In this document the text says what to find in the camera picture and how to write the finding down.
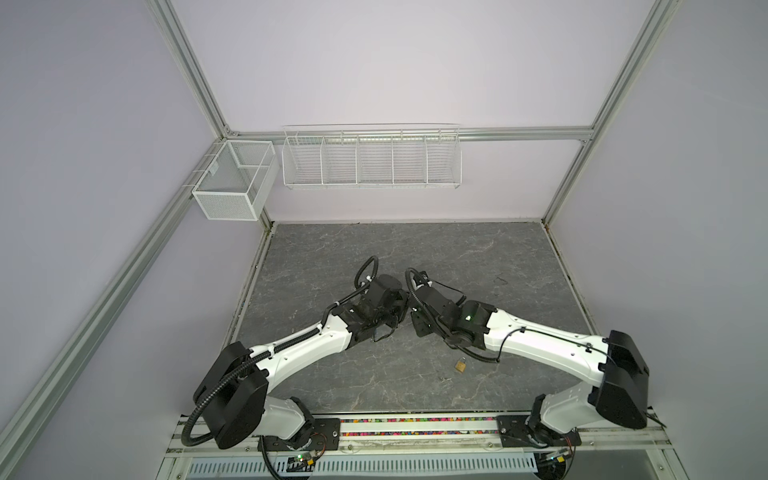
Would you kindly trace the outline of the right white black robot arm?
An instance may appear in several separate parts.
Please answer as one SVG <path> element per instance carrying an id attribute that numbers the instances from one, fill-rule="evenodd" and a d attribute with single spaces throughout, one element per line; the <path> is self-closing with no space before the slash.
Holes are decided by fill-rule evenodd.
<path id="1" fill-rule="evenodd" d="M 518 355 L 578 379 L 574 387 L 536 398 L 529 431 L 566 434 L 599 420 L 634 430 L 646 427 L 650 369 L 629 334 L 578 334 L 524 320 L 489 303 L 453 301 L 441 293 L 442 283 L 413 268 L 407 269 L 405 281 L 418 335 L 435 333 L 450 348 L 481 362 Z"/>

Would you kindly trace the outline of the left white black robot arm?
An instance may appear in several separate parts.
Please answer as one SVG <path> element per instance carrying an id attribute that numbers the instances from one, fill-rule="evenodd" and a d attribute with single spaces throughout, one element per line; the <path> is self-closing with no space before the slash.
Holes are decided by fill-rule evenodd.
<path id="1" fill-rule="evenodd" d="M 356 272 L 352 293 L 326 307 L 317 323 L 271 343 L 247 347 L 236 341 L 223 348 L 193 395 L 182 445 L 213 441 L 225 450 L 257 435 L 290 449 L 308 446 L 317 431 L 315 417 L 300 399 L 271 393 L 319 360 L 378 341 L 380 329 L 399 326 L 410 294 L 378 266 L 378 258 L 369 257 Z"/>

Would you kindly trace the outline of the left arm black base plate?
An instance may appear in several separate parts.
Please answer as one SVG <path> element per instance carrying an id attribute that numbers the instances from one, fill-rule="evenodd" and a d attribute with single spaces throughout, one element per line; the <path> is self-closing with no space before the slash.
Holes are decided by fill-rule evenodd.
<path id="1" fill-rule="evenodd" d="M 305 424 L 293 437 L 282 440 L 277 436 L 266 436 L 259 441 L 258 450 L 267 452 L 289 451 L 336 451 L 341 439 L 341 419 L 335 417 L 316 418 Z"/>

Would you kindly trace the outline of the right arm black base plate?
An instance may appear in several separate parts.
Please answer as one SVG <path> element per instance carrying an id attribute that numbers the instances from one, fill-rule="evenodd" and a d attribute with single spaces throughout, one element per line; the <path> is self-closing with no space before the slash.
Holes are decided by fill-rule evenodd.
<path id="1" fill-rule="evenodd" d="M 562 434 L 539 424 L 530 427 L 527 423 L 528 419 L 527 414 L 499 415 L 496 418 L 499 436 L 504 448 L 545 449 L 582 445 L 581 437 L 576 430 Z"/>

